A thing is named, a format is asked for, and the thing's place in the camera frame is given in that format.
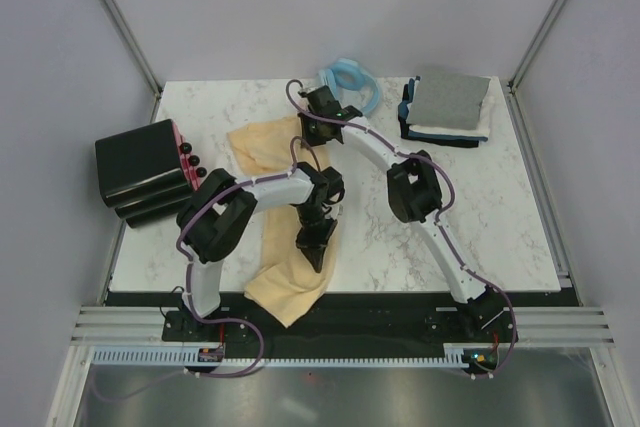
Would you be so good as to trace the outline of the yellow t shirt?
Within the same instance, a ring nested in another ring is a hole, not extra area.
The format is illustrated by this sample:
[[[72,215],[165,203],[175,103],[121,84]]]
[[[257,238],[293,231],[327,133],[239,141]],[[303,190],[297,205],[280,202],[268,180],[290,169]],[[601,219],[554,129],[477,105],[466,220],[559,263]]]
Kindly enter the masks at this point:
[[[291,141],[300,134],[299,119],[291,116],[250,123],[230,132],[228,139],[238,166],[249,176],[285,170],[292,164],[292,154],[299,161],[318,161],[321,168],[328,167],[326,148],[308,150],[298,141]],[[322,270],[317,273],[295,246],[299,230],[294,207],[282,206],[265,213],[260,269],[245,287],[245,297],[286,328],[303,317],[327,291],[338,253],[339,234],[334,233],[324,254]]]

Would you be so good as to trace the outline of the black pink drawer organizer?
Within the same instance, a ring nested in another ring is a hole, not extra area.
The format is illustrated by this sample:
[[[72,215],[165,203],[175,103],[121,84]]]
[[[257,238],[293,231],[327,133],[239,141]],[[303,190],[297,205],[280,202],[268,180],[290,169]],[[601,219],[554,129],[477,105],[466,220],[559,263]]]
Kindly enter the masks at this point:
[[[172,119],[94,144],[100,196],[129,227],[175,215],[207,176]]]

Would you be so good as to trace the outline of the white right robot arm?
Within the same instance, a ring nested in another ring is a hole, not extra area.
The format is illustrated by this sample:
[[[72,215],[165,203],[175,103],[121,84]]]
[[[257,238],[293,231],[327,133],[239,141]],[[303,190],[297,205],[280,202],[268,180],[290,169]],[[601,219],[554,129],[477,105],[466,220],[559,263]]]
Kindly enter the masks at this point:
[[[499,294],[494,283],[477,273],[475,261],[464,252],[445,220],[445,211],[455,201],[455,190],[427,153],[403,152],[364,117],[349,119],[340,112],[335,118],[323,118],[302,109],[298,115],[305,135],[322,144],[337,140],[386,174],[389,208],[426,244],[456,303],[480,305]]]

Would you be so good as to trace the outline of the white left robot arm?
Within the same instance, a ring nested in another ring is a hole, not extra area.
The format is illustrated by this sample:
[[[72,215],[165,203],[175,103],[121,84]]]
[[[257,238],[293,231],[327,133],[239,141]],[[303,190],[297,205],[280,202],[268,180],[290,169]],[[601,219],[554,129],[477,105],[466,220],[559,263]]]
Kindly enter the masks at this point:
[[[177,250],[188,261],[183,303],[185,329],[208,340],[219,329],[220,279],[224,259],[237,247],[252,216],[293,206],[300,222],[296,248],[314,272],[322,271],[337,220],[329,207],[342,200],[342,175],[299,162],[288,170],[238,181],[226,170],[212,171],[177,214]]]

